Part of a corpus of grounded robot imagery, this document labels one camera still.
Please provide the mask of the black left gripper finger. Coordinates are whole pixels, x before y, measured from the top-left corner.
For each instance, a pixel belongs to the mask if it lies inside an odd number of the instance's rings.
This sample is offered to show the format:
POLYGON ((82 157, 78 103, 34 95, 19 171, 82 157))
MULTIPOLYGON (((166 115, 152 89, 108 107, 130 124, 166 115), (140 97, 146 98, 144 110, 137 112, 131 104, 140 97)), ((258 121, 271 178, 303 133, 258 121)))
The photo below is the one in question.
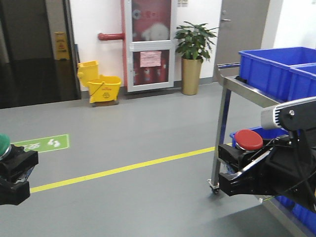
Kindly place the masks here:
POLYGON ((0 204, 19 205, 30 197, 30 183, 23 181, 11 183, 0 179, 0 204))
POLYGON ((24 151, 24 147, 10 145, 0 156, 0 177, 10 183, 27 181, 39 163, 37 151, 24 151))

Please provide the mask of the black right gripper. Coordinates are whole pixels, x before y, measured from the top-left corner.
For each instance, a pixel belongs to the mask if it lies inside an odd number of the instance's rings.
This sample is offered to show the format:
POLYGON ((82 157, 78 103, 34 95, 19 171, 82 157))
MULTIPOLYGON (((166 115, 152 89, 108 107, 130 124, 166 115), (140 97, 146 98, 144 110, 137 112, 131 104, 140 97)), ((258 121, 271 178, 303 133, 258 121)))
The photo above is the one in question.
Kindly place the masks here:
POLYGON ((218 156, 233 173, 219 173, 219 187, 228 196, 285 196, 311 212, 316 211, 316 137, 301 133, 264 139, 260 149, 247 151, 226 144, 218 146, 218 156), (269 151, 267 156, 248 165, 269 151))

